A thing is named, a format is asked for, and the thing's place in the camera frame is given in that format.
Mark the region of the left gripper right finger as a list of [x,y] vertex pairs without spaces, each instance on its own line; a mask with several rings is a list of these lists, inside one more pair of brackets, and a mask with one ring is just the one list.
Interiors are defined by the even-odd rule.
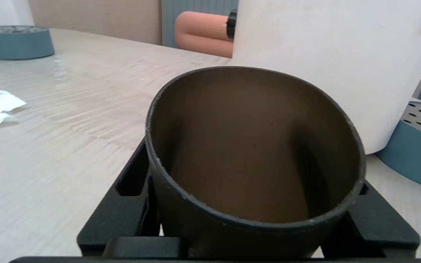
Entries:
[[326,259],[414,259],[420,243],[416,230],[366,182],[321,250]]

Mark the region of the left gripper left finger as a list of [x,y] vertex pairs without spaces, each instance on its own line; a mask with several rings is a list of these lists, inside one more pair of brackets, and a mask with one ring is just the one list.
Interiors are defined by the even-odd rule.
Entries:
[[83,257],[187,258],[185,241],[159,236],[149,166],[147,148],[141,141],[77,235]]

